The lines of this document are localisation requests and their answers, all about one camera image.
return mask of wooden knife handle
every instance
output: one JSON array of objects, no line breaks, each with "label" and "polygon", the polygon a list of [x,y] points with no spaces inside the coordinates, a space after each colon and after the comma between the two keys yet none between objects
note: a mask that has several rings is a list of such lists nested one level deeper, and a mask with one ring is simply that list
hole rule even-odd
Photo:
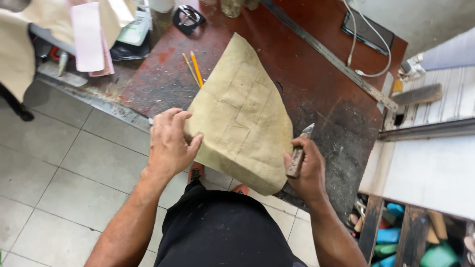
[{"label": "wooden knife handle", "polygon": [[[309,134],[303,133],[300,137],[308,138]],[[302,162],[304,162],[305,153],[304,148],[301,146],[294,146],[294,152],[292,153],[292,160],[290,161],[289,168],[285,174],[289,178],[298,179],[300,176],[300,170],[302,169]]]}]

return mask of hand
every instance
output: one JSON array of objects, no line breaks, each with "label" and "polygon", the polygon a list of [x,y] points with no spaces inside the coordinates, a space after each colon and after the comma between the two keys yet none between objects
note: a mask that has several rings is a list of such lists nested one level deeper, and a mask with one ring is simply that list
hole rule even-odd
[{"label": "hand", "polygon": [[183,137],[185,120],[192,114],[180,108],[171,108],[153,118],[150,128],[150,154],[146,171],[152,179],[168,183],[196,157],[203,135],[197,135],[188,145]]},{"label": "hand", "polygon": [[[289,184],[307,205],[312,202],[328,200],[325,191],[325,159],[318,151],[317,146],[312,140],[303,137],[293,139],[292,145],[303,147],[305,158],[302,162],[300,177],[298,179],[288,178]],[[291,160],[292,155],[285,153],[284,166],[286,170]]]}]

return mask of white wall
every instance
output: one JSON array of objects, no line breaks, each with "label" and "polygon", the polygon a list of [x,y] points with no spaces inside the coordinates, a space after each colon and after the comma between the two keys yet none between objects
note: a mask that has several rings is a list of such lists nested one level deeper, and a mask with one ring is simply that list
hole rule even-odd
[{"label": "white wall", "polygon": [[408,42],[405,59],[475,27],[474,0],[357,1],[363,15]]},{"label": "white wall", "polygon": [[371,154],[361,192],[475,219],[475,136],[377,142]]}]

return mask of shoe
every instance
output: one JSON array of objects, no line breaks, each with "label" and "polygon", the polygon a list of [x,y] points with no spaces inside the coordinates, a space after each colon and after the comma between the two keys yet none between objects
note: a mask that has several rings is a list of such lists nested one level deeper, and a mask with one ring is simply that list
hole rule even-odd
[{"label": "shoe", "polygon": [[192,181],[200,180],[200,178],[204,176],[205,166],[201,163],[194,162],[190,167],[190,171],[188,172],[188,184],[190,184]]},{"label": "shoe", "polygon": [[249,187],[245,186],[244,184],[240,184],[233,190],[233,192],[247,196],[247,194],[249,194]]}]

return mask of smartphone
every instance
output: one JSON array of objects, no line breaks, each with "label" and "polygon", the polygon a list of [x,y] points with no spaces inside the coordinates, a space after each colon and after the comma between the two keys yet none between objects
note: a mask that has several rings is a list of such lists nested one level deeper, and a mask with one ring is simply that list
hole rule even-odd
[{"label": "smartphone", "polygon": [[[387,55],[389,53],[388,49],[384,45],[383,41],[379,36],[372,30],[368,24],[363,20],[363,17],[356,11],[352,10],[353,15],[355,16],[356,22],[356,38],[361,42],[365,43],[366,45],[376,49],[383,55]],[[394,33],[390,32],[383,26],[379,25],[378,23],[372,21],[371,19],[365,17],[365,19],[378,31],[378,33],[383,37],[384,41],[388,44],[389,49],[392,48],[392,44],[394,42]],[[342,30],[348,33],[351,36],[354,36],[353,32],[353,19],[350,16],[350,13],[347,12],[345,16],[345,21],[343,22]]]}]

